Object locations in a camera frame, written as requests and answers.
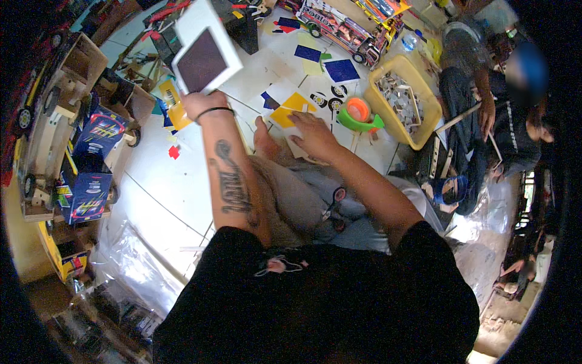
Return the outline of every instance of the water bottle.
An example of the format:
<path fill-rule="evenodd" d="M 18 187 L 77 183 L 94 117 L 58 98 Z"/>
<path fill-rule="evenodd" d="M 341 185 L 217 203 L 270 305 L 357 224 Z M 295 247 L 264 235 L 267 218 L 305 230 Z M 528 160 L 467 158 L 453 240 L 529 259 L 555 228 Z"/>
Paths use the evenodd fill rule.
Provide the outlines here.
<path fill-rule="evenodd" d="M 407 33 L 402 37 L 402 44 L 404 45 L 404 50 L 407 52 L 412 52 L 416 48 L 416 43 L 418 39 L 413 33 Z"/>

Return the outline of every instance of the blue box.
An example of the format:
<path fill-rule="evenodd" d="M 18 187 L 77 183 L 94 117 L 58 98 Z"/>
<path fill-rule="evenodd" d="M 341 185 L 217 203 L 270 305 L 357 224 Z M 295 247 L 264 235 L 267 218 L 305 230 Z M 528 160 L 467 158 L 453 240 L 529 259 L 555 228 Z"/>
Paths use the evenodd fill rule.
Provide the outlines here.
<path fill-rule="evenodd" d="M 127 119 L 102 105 L 95 106 L 90 116 L 79 122 L 75 129 L 68 147 L 71 156 L 99 154 L 105 159 L 113 146 L 123 137 L 127 123 Z"/>
<path fill-rule="evenodd" d="M 65 151 L 56 192 L 68 224 L 97 220 L 105 210 L 113 174 L 99 154 L 72 156 Z"/>

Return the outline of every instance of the white picture frame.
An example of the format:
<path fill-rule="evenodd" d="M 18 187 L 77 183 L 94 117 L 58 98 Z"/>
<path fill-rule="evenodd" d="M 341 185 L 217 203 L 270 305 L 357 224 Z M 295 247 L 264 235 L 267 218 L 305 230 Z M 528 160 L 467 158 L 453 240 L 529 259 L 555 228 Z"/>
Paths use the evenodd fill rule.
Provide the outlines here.
<path fill-rule="evenodd" d="M 235 46 L 232 44 L 228 33 L 212 5 L 208 0 L 196 0 L 187 8 L 187 10 L 184 11 L 184 14 L 182 14 L 180 19 L 176 21 L 175 26 L 178 39 L 180 40 L 180 43 L 182 43 L 182 49 L 174 57 L 172 61 L 172 69 L 176 75 L 176 83 L 178 87 L 185 94 L 189 94 L 192 91 L 188 90 L 188 87 L 180 74 L 178 62 L 194 42 L 196 42 L 199 36 L 206 31 L 206 29 L 209 30 L 214 42 L 220 50 L 226 68 L 200 92 L 206 95 L 211 93 L 225 83 L 235 73 L 243 69 L 243 64 L 236 53 Z"/>

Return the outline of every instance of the dark screen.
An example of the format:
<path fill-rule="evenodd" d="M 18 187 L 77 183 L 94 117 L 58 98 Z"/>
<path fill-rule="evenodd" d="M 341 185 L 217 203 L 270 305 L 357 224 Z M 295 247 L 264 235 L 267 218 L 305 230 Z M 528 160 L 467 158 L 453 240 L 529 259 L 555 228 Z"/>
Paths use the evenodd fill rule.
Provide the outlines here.
<path fill-rule="evenodd" d="M 222 54 L 207 28 L 178 61 L 178 69 L 190 93 L 202 91 L 226 69 Z"/>

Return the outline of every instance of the gray pants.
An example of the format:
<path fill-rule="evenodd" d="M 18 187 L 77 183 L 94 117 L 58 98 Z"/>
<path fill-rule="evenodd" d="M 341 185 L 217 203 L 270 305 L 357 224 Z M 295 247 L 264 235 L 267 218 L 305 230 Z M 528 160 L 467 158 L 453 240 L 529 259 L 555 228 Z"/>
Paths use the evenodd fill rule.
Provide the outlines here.
<path fill-rule="evenodd" d="M 331 167 L 306 162 L 283 167 L 272 161 L 252 157 L 258 183 L 264 191 L 271 239 L 274 246 L 299 246 L 308 243 L 330 243 L 349 249 L 378 250 L 389 253 L 387 235 L 377 232 L 373 217 L 347 189 L 329 219 L 322 213 L 332 203 L 332 195 L 342 186 L 342 178 Z M 428 206 L 422 190 L 402 178 L 387 176 L 425 216 Z M 334 220 L 342 220 L 345 229 L 337 232 Z"/>

